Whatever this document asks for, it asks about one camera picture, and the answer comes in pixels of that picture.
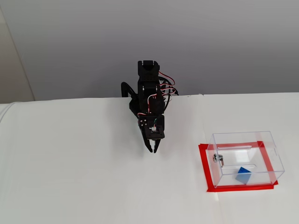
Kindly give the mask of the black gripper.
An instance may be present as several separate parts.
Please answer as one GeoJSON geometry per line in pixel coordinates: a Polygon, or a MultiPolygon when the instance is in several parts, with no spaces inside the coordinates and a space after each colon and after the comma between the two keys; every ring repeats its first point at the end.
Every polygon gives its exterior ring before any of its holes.
{"type": "Polygon", "coordinates": [[[156,153],[161,139],[165,138],[164,134],[164,115],[140,115],[138,125],[142,132],[142,137],[146,148],[156,153]],[[155,140],[154,151],[151,148],[150,140],[155,140]]]}

